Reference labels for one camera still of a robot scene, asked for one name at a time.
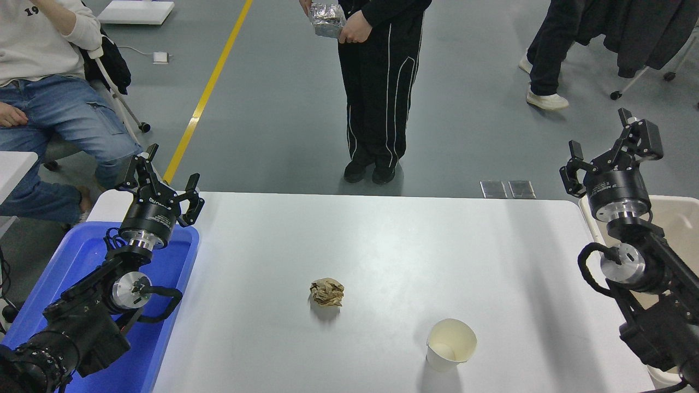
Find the person's left hand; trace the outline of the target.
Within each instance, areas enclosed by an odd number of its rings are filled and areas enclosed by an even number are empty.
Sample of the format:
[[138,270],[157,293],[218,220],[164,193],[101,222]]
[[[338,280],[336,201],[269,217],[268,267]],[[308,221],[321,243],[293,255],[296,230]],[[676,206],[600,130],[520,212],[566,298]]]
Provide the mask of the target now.
[[347,19],[340,32],[339,43],[364,43],[369,39],[372,29],[364,13],[361,10],[357,11]]

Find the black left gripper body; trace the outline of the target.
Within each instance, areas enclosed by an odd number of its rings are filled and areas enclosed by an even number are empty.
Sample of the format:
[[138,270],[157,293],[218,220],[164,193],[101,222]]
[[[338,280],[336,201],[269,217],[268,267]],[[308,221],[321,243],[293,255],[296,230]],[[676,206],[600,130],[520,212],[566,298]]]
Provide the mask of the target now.
[[119,228],[119,234],[127,239],[132,238],[131,233],[141,231],[155,236],[160,242],[168,242],[180,214],[180,208],[162,204],[150,197],[135,195]]

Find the person's hand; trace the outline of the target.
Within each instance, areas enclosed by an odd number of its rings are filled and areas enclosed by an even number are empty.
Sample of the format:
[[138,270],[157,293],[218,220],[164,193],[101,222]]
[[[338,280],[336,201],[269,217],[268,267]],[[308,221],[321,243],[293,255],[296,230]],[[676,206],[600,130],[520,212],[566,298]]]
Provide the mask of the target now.
[[27,115],[17,107],[0,102],[1,127],[19,127],[28,123]]

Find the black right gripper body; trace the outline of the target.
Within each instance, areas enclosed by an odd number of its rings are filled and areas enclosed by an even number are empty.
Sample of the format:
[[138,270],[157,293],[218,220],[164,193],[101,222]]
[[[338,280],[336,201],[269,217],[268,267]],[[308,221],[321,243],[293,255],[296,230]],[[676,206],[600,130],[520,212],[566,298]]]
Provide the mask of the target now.
[[651,201],[638,169],[589,172],[585,190],[592,216],[643,216]]

